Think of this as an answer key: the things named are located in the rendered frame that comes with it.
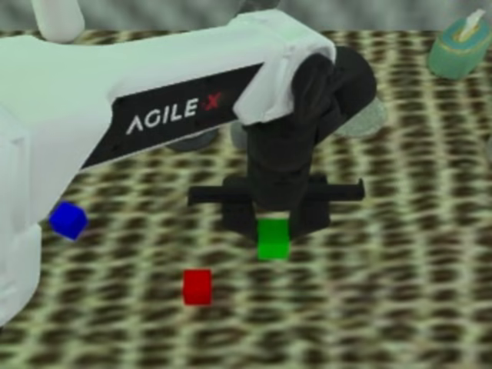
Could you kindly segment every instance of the woven mat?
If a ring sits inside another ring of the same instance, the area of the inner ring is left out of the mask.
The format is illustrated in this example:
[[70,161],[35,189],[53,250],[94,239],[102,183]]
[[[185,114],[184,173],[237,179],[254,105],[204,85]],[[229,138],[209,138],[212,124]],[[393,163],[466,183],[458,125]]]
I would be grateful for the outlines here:
[[[216,206],[185,204],[189,185],[244,170],[227,131],[203,151],[83,173],[63,198],[90,227],[70,243],[44,224],[42,282],[0,338],[1,369],[492,367],[492,57],[441,81],[425,68],[433,32],[327,36],[370,61],[390,121],[329,138],[314,169],[362,177],[367,200],[334,206],[331,229],[268,262],[221,230]],[[183,306],[186,268],[213,271],[211,307]]]

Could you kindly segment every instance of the logo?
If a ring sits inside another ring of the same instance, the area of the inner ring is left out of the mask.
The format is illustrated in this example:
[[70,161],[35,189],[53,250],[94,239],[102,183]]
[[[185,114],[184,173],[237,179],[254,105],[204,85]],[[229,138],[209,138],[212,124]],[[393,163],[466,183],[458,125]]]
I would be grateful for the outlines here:
[[[207,101],[203,101],[200,106],[204,111],[215,110],[219,107],[219,99],[221,96],[221,92],[210,94],[207,96]],[[171,104],[164,106],[161,109],[151,110],[144,117],[136,115],[127,129],[126,135],[133,135],[135,131],[142,132],[146,128],[155,128],[158,125],[165,125],[170,121],[180,121],[194,117],[198,113],[199,102],[200,100],[198,98],[191,98],[184,104]]]

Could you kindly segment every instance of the white object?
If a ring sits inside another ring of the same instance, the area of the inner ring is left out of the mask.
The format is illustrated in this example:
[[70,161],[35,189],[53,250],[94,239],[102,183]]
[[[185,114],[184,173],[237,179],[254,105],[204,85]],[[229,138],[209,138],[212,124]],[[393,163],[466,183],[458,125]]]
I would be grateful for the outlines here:
[[482,19],[484,15],[485,15],[485,11],[483,9],[478,9],[475,12],[468,15],[465,26],[463,27],[463,30],[461,30],[460,34],[458,35],[458,41],[462,42],[467,37],[469,37],[470,34],[475,29],[475,27],[477,27],[478,22]]
[[39,31],[50,42],[73,42],[85,30],[77,0],[32,0],[32,7]]
[[1,39],[0,326],[34,293],[38,223],[108,130],[116,98],[263,63],[234,113],[244,125],[268,122],[292,112],[290,85],[300,63],[314,53],[334,62],[335,51],[333,42],[278,10],[115,45]]

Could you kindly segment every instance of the white cylinder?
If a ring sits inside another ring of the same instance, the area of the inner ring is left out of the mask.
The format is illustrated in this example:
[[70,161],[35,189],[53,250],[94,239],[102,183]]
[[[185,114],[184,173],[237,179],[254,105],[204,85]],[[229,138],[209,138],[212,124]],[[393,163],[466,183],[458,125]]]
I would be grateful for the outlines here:
[[39,31],[50,42],[73,42],[85,30],[78,0],[32,0],[32,7]]

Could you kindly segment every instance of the red block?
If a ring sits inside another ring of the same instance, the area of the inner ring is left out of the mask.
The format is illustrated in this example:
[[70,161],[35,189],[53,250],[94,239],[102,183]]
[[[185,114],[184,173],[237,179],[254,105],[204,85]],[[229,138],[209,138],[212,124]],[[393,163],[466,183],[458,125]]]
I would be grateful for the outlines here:
[[183,272],[183,301],[185,305],[211,304],[212,273],[209,269],[188,269]]

